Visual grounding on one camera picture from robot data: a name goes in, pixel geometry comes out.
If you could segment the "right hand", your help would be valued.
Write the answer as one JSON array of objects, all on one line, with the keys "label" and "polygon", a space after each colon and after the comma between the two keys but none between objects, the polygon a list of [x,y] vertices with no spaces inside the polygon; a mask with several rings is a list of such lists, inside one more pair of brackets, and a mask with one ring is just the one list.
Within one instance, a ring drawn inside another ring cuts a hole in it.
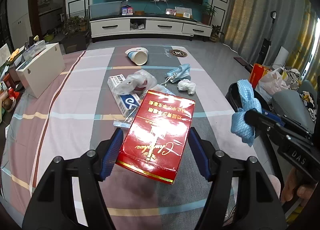
[{"label": "right hand", "polygon": [[293,167],[287,176],[285,186],[281,192],[281,202],[285,203],[291,201],[296,194],[302,199],[300,205],[305,207],[316,187],[317,184],[302,184],[302,180],[298,179],[298,170]]}]

